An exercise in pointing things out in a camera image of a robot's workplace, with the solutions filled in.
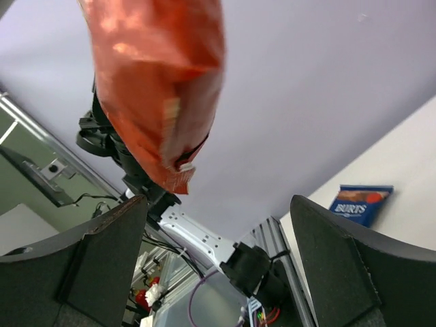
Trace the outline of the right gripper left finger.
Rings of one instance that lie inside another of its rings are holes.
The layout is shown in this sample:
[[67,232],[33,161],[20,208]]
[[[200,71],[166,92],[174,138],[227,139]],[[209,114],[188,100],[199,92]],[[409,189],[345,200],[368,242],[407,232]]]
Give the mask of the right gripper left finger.
[[136,196],[1,256],[1,325],[120,326],[147,209]]

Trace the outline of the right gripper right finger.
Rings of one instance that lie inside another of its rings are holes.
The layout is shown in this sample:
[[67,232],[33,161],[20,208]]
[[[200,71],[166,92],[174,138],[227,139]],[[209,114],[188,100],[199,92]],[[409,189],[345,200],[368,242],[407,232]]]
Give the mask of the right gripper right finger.
[[319,326],[435,325],[435,251],[304,196],[292,198],[290,216]]

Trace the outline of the cassava chips bag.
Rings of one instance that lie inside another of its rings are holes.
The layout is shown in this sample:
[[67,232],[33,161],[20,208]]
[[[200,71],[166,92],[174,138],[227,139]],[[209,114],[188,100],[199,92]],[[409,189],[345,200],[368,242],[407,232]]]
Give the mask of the cassava chips bag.
[[81,1],[97,98],[152,181],[186,194],[225,70],[220,1]]

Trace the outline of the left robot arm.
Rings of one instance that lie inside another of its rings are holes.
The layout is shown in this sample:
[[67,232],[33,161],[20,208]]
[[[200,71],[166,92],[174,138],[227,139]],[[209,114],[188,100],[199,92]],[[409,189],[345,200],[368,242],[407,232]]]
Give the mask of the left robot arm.
[[95,89],[92,94],[91,109],[79,120],[77,145],[92,155],[111,158],[124,171],[125,197],[147,197],[147,221],[154,230],[174,234],[179,247],[186,247],[203,265],[214,266],[246,297],[268,308],[280,307],[290,297],[290,287],[279,274],[278,258],[257,245],[214,235],[190,219],[181,210],[180,199],[154,183],[140,167],[104,114]]

